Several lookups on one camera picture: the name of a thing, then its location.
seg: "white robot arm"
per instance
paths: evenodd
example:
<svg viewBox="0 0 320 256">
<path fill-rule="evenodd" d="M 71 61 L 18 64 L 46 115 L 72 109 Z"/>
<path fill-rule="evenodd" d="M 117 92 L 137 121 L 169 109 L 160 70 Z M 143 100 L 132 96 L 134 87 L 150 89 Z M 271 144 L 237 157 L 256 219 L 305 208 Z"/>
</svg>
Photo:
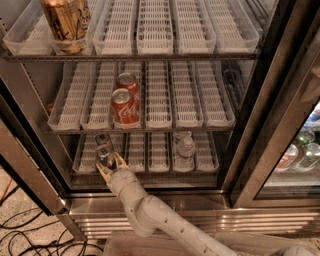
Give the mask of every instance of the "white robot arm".
<svg viewBox="0 0 320 256">
<path fill-rule="evenodd" d="M 133 231 L 150 236 L 157 228 L 178 241 L 193 256 L 237 256 L 238 254 L 182 218 L 159 198 L 148 195 L 124 160 L 114 152 L 116 170 L 100 162 L 97 167 L 110 190 L 123 203 Z M 284 248 L 272 256 L 314 256 L 304 248 Z"/>
</svg>

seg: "can label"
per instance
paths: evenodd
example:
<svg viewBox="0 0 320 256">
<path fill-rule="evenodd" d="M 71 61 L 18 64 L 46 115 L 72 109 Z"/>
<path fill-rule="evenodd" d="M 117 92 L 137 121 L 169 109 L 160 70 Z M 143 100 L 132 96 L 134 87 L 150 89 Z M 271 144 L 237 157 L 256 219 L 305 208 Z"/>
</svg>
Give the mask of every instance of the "can label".
<svg viewBox="0 0 320 256">
<path fill-rule="evenodd" d="M 85 37 L 91 17 L 87 0 L 42 1 L 46 18 L 61 51 L 78 53 L 84 45 L 76 42 Z"/>
<path fill-rule="evenodd" d="M 126 88 L 130 91 L 130 93 L 133 95 L 136 109 L 139 112 L 139 84 L 136 76 L 132 73 L 122 73 L 117 78 L 116 86 L 117 88 Z"/>
<path fill-rule="evenodd" d="M 115 90 L 111 96 L 111 104 L 118 123 L 134 124 L 139 121 L 133 96 L 128 89 Z"/>
</svg>

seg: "water bottle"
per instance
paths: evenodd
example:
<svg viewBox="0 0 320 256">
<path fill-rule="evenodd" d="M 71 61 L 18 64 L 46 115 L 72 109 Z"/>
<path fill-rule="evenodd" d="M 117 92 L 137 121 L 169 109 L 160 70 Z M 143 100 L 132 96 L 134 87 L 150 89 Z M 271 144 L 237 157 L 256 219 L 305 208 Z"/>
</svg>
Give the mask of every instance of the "water bottle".
<svg viewBox="0 0 320 256">
<path fill-rule="evenodd" d="M 175 170 L 188 172 L 194 169 L 194 154 L 196 145 L 191 136 L 183 137 L 176 146 Z"/>
</svg>

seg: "electrical cable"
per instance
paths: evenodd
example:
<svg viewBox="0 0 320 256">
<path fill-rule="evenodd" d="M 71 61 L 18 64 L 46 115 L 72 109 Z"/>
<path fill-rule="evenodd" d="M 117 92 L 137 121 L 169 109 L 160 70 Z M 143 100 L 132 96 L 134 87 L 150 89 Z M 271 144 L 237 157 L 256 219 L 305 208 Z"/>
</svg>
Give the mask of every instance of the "electrical cable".
<svg viewBox="0 0 320 256">
<path fill-rule="evenodd" d="M 0 200 L 0 206 L 2 206 L 2 204 L 3 204 L 10 196 L 12 196 L 14 193 L 16 193 L 19 188 L 20 188 L 19 186 L 15 186 L 2 200 Z"/>
<path fill-rule="evenodd" d="M 48 255 L 52 255 L 52 253 L 49 251 L 49 248 L 64 247 L 64 246 L 70 244 L 73 241 L 74 241 L 74 239 L 70 239 L 70 240 L 68 240 L 66 242 L 58 244 L 57 240 L 54 240 L 54 241 L 52 241 L 52 242 L 50 242 L 49 244 L 46 244 L 46 245 L 32 245 L 31 247 L 25 249 L 23 252 L 19 253 L 18 256 L 23 256 L 24 254 L 26 254 L 27 252 L 30 252 L 30 251 L 36 251 L 36 249 L 41 249 L 41 250 L 45 249 L 48 252 Z"/>
<path fill-rule="evenodd" d="M 15 234 L 15 235 L 10 239 L 9 244 L 8 244 L 8 251 L 9 251 L 10 256 L 14 256 L 14 255 L 12 254 L 12 251 L 11 251 L 11 243 L 12 243 L 13 239 L 14 239 L 17 235 L 23 235 L 24 238 L 28 241 L 28 243 L 29 243 L 31 246 L 33 246 L 33 244 L 31 243 L 31 241 L 29 240 L 29 238 L 28 238 L 22 231 L 17 231 L 17 234 Z"/>
<path fill-rule="evenodd" d="M 4 190 L 3 190 L 3 192 L 2 192 L 2 195 L 1 195 L 1 197 L 0 197 L 0 202 L 2 201 L 2 199 L 3 199 L 3 198 L 5 197 L 5 195 L 7 194 L 11 182 L 12 182 L 12 179 L 9 178 L 8 183 L 7 183 L 6 187 L 4 188 Z"/>
<path fill-rule="evenodd" d="M 17 216 L 19 216 L 19 215 L 21 215 L 21 214 L 24 214 L 24 213 L 27 213 L 27 212 L 31 212 L 31 211 L 35 211 L 35 210 L 41 211 L 39 208 L 35 207 L 35 208 L 31 208 L 31 209 L 26 210 L 26 211 L 23 211 L 23 212 L 19 212 L 19 213 L 15 214 L 15 215 L 11 216 L 9 219 L 7 219 L 5 222 L 3 222 L 1 225 L 2 225 L 2 226 L 5 226 L 5 224 L 8 223 L 8 222 L 9 222 L 10 220 L 12 220 L 13 218 L 15 218 L 15 217 L 17 217 Z"/>
<path fill-rule="evenodd" d="M 47 227 L 47 226 L 56 224 L 56 223 L 58 223 L 58 222 L 60 222 L 60 221 L 57 220 L 57 221 L 54 221 L 54 222 L 51 222 L 51 223 L 47 223 L 47 224 L 42 225 L 42 226 L 37 227 L 37 228 L 32 228 L 32 229 L 24 230 L 23 232 L 24 232 L 24 233 L 27 233 L 27 232 L 31 232 L 31 231 L 36 231 L 36 230 L 39 230 L 39 229 L 41 229 L 41 228 L 44 228 L 44 227 Z M 8 234 L 6 234 L 4 237 L 2 237 L 2 238 L 0 239 L 0 244 L 4 241 L 5 238 L 7 238 L 7 237 L 10 236 L 11 234 L 17 233 L 17 232 L 21 232 L 21 231 L 15 230 L 15 231 L 11 231 L 11 232 L 9 232 Z"/>
<path fill-rule="evenodd" d="M 25 212 L 20 212 L 20 213 L 18 213 L 18 214 L 16 214 L 16 215 L 13 215 L 13 216 L 10 217 L 8 220 L 6 220 L 2 225 L 0 225 L 0 228 L 2 228 L 2 229 L 7 229 L 7 230 L 13 230 L 13 229 L 22 228 L 22 227 L 30 224 L 31 222 L 33 222 L 34 220 L 36 220 L 37 218 L 39 218 L 40 215 L 43 213 L 43 211 L 39 212 L 36 216 L 34 216 L 33 218 L 31 218 L 30 220 L 28 220 L 28 221 L 26 221 L 25 223 L 20 224 L 20 225 L 18 225 L 18 226 L 14 226 L 14 227 L 6 227 L 6 226 L 4 226 L 4 224 L 7 223 L 9 220 L 11 220 L 11 219 L 19 216 L 20 214 L 23 214 L 23 213 L 26 213 L 26 212 L 29 212 L 29 211 L 33 211 L 33 210 L 35 210 L 35 209 L 38 209 L 38 208 L 32 208 L 32 209 L 27 210 L 27 211 L 25 211 Z"/>
</svg>

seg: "coca-cola can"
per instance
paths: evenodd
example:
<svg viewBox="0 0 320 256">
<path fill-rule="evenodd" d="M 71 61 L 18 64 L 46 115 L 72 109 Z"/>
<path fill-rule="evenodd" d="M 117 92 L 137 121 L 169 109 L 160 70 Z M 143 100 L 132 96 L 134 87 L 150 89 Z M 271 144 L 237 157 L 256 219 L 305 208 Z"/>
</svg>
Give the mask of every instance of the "coca-cola can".
<svg viewBox="0 0 320 256">
<path fill-rule="evenodd" d="M 116 81 L 117 88 L 126 88 L 133 95 L 136 109 L 139 113 L 140 98 L 139 98 L 139 83 L 136 76 L 132 73 L 125 72 L 118 76 Z"/>
<path fill-rule="evenodd" d="M 134 98 L 128 89 L 116 89 L 111 95 L 111 105 L 118 123 L 133 124 L 139 121 Z"/>
</svg>

